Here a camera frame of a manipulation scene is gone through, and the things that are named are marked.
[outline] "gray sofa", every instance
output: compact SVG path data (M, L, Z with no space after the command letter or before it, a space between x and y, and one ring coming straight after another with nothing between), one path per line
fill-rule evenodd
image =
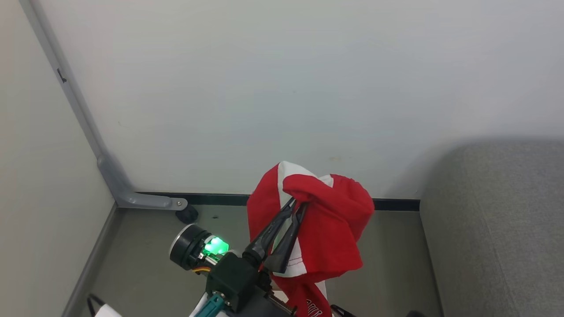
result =
M564 142L452 152L421 219L446 317L564 316Z

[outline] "wall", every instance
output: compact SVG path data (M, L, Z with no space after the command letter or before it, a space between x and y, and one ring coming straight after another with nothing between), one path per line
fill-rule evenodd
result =
M0 43L1 315L60 316L113 199L17 0Z
M38 0L141 191L250 193L278 161L417 198L474 138L564 135L560 0Z

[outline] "black baseboard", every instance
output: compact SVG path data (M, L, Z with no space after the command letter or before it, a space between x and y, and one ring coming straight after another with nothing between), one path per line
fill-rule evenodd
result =
M216 193L163 193L144 192L150 195L164 195L174 198L184 198L190 205L222 205L222 206L246 206L249 195L231 195ZM418 199L381 199L375 198L376 210L418 212Z

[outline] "red fabric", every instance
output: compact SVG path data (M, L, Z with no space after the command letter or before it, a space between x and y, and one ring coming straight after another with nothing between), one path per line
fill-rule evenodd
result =
M307 273L292 278L273 276L288 296L289 305L298 307L298 317L331 316L327 299L314 283L362 267L356 242L374 213L373 201L354 180L331 176L333 188L309 175L290 175L283 180L284 192L298 202L309 202L298 234ZM263 176L249 198L247 213L251 240L280 211L278 177L276 165Z

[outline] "white stripe on cloth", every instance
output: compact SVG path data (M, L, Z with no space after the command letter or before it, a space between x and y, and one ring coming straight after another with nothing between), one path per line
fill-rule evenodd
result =
M285 193L283 190L284 178L290 175L297 175L297 174L313 176L319 179L320 181L322 181L323 183L325 183L327 186L333 188L334 180L333 177L331 177L331 175L317 177L315 176L314 173L306 170L305 168L297 164L290 163L287 161L282 161L278 164L278 195L280 197L280 208L282 208L288 202L288 200L292 198L289 194ZM291 219L286 220L286 222L284 223L284 225L276 235L272 247L273 249L278 245L278 242L280 242L280 239L282 239L284 233L290 227L291 223L292 223ZM307 273L307 268L302 260L302 249L299 246L299 238L296 238L296 243L294 244L294 248L292 249L292 254L290 255L290 261L288 261L288 266L286 267L286 272L283 274L274 273L274 275L279 276L281 278L293 278L295 276L300 276L305 273ZM315 285L317 285L323 296L327 298L327 289L325 287L325 281L315 283Z

